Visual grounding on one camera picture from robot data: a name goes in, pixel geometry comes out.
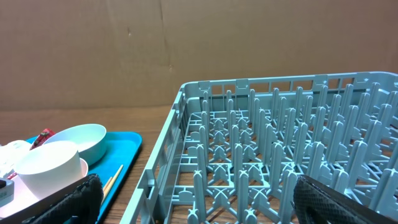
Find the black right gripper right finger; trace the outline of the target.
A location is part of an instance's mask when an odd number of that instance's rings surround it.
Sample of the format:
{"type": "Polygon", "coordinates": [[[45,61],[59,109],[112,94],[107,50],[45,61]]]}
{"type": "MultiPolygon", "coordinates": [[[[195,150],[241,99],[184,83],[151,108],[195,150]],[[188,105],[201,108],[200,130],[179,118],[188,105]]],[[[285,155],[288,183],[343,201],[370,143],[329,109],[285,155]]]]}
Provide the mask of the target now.
{"type": "Polygon", "coordinates": [[[397,224],[307,175],[297,179],[293,204],[300,224],[397,224]]]}

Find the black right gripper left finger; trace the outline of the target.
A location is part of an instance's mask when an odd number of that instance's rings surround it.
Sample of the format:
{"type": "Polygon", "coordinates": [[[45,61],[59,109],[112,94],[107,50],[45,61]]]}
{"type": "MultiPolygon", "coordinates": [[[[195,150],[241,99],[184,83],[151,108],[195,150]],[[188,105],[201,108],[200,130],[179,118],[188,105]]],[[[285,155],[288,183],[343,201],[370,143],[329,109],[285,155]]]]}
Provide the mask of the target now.
{"type": "Polygon", "coordinates": [[[98,174],[88,175],[88,180],[48,210],[24,220],[23,224],[94,224],[100,214],[103,199],[102,182],[98,174]]]}

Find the red snack wrapper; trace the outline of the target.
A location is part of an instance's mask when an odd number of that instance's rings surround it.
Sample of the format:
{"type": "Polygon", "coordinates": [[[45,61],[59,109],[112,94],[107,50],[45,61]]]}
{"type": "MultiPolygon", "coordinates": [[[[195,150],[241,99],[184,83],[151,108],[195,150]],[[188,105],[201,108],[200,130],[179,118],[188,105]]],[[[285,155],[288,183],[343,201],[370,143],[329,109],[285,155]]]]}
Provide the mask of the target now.
{"type": "MultiPolygon", "coordinates": [[[[43,143],[49,139],[50,137],[52,137],[55,134],[54,131],[52,131],[51,129],[44,129],[33,141],[33,143],[31,143],[31,147],[30,150],[33,150],[41,145],[43,145],[43,143]]],[[[13,174],[11,174],[9,177],[5,178],[5,179],[12,179],[13,177],[16,176],[16,172],[14,171],[13,174]]]]}

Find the white tissue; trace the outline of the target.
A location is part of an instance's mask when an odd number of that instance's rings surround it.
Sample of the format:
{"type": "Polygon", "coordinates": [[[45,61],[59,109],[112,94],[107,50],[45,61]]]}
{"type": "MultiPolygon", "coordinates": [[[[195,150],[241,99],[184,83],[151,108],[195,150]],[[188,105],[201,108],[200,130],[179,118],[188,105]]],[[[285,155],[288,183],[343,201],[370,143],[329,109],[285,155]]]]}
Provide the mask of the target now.
{"type": "Polygon", "coordinates": [[[1,178],[7,178],[14,173],[14,165],[30,150],[31,143],[16,140],[1,146],[1,178]]]}

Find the grey dishwasher rack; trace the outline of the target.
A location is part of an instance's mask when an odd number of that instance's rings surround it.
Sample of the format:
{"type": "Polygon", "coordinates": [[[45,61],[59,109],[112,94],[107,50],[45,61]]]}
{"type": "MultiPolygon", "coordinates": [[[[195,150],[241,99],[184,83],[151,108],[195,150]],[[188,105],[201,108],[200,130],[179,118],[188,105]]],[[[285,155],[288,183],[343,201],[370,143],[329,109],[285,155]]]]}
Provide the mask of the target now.
{"type": "Polygon", "coordinates": [[[395,73],[183,84],[121,222],[289,223],[302,175],[397,218],[395,73]]]}

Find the wooden chopstick right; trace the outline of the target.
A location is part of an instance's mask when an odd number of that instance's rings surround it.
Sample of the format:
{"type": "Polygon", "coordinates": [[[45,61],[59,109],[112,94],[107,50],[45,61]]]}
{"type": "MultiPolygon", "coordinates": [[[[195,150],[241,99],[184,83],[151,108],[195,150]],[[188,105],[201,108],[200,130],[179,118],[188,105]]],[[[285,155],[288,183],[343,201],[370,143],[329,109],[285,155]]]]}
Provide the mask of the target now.
{"type": "Polygon", "coordinates": [[[112,177],[113,177],[112,183],[111,183],[111,185],[109,186],[108,190],[105,191],[105,192],[103,192],[103,199],[102,199],[102,202],[101,202],[101,203],[103,203],[103,202],[105,201],[106,197],[107,197],[108,194],[109,194],[109,191],[110,191],[111,188],[113,187],[113,185],[114,185],[116,179],[118,178],[119,174],[121,173],[123,167],[124,167],[123,165],[120,165],[119,169],[118,169],[118,170],[116,171],[116,173],[112,176],[112,177]]]}

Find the white cup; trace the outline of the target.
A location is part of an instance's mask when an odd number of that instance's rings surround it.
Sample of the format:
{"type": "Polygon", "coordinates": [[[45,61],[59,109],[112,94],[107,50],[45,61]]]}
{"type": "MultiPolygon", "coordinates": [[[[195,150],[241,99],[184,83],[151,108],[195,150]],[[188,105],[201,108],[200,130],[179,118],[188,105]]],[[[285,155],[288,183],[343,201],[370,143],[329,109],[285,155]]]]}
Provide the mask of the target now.
{"type": "Polygon", "coordinates": [[[77,145],[70,141],[50,142],[29,151],[14,170],[38,199],[83,178],[77,145]]]}

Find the small pink saucer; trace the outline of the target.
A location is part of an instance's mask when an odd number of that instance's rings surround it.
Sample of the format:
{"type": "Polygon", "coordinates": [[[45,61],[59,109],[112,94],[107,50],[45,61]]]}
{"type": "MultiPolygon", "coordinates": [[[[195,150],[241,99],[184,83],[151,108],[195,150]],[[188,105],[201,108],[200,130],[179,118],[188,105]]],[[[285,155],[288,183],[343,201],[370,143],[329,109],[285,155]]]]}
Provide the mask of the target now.
{"type": "Polygon", "coordinates": [[[84,159],[72,159],[66,162],[42,160],[38,168],[28,170],[21,167],[21,173],[12,180],[15,183],[14,199],[1,207],[1,217],[9,217],[66,186],[82,179],[88,173],[84,159]]]}

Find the white-green bowl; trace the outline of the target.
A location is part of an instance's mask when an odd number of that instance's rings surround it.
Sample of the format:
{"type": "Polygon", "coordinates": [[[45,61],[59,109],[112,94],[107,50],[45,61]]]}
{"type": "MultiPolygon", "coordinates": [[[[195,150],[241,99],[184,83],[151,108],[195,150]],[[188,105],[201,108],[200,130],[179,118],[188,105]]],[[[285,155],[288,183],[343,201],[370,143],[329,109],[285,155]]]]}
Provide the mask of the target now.
{"type": "Polygon", "coordinates": [[[56,133],[44,144],[56,141],[73,142],[78,147],[79,156],[91,166],[105,155],[106,134],[107,129],[101,124],[81,124],[56,133]]]}

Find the teal plastic tray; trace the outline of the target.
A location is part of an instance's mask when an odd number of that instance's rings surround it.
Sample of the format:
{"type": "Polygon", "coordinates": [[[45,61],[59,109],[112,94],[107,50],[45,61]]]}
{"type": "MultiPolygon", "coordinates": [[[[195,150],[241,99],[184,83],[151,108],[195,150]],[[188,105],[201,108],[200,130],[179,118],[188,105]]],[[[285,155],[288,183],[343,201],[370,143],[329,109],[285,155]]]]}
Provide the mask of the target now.
{"type": "Polygon", "coordinates": [[[141,143],[142,137],[135,132],[107,132],[105,155],[98,162],[89,166],[88,173],[98,174],[101,182],[105,184],[116,173],[120,165],[124,167],[100,208],[98,223],[104,221],[114,199],[121,190],[139,154],[141,143]]]}

